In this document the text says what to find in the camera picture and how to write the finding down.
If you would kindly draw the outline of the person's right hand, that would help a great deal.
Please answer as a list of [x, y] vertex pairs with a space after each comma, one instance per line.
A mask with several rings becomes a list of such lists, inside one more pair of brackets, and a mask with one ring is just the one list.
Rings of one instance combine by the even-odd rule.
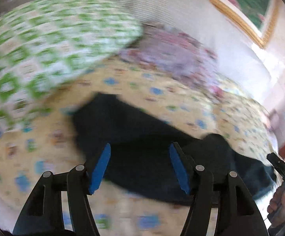
[[285, 222], [285, 183], [277, 188], [267, 207], [268, 220], [273, 228]]

